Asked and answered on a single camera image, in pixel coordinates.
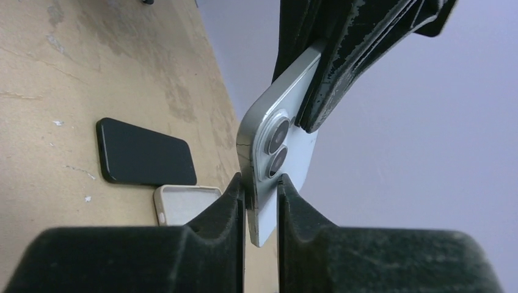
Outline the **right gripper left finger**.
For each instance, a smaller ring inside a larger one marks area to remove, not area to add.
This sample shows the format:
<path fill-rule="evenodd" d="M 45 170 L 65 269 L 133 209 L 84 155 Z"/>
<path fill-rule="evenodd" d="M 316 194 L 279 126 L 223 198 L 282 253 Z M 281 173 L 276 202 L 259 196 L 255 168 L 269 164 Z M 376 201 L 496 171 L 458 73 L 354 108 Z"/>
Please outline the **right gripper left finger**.
<path fill-rule="evenodd" d="M 241 174 L 182 226 L 61 227 L 27 247 L 6 292 L 242 292 Z"/>

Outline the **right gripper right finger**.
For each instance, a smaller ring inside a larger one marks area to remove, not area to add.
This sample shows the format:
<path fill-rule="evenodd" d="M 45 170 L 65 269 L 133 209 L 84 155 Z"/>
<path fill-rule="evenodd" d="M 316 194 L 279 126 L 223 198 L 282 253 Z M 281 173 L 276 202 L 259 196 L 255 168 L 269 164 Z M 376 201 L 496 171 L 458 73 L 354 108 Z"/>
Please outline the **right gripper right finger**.
<path fill-rule="evenodd" d="M 480 245 L 451 230 L 332 223 L 286 174 L 277 188 L 280 292 L 501 292 Z"/>

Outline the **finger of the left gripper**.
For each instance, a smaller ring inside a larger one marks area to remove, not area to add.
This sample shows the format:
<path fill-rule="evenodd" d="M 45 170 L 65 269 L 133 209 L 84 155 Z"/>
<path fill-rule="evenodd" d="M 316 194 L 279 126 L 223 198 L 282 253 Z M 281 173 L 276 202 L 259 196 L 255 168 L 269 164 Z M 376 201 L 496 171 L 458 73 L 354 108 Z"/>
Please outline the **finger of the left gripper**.
<path fill-rule="evenodd" d="M 363 1 L 281 1 L 279 45 L 272 81 L 312 44 L 331 39 L 335 27 Z"/>
<path fill-rule="evenodd" d="M 297 115 L 307 133 L 319 129 L 355 81 L 412 33 L 438 36 L 456 1 L 348 1 L 336 16 Z"/>

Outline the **white phone case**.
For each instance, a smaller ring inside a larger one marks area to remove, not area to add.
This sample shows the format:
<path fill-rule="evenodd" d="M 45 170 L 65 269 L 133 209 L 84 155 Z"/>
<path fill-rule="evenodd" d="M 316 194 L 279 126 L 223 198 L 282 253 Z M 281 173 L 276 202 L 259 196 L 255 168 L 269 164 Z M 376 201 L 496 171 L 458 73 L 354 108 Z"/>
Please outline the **white phone case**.
<path fill-rule="evenodd" d="M 218 187 L 163 185 L 153 193 L 159 226 L 181 226 L 222 195 Z"/>

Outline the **black smartphone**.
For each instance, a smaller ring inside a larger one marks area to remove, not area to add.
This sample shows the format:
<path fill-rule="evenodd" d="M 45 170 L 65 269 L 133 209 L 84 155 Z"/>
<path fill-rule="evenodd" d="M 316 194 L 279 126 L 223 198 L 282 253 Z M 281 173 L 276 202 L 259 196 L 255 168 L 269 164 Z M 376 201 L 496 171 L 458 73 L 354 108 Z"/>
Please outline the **black smartphone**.
<path fill-rule="evenodd" d="M 197 184 L 188 143 L 113 118 L 96 123 L 100 169 L 116 184 L 142 186 Z"/>

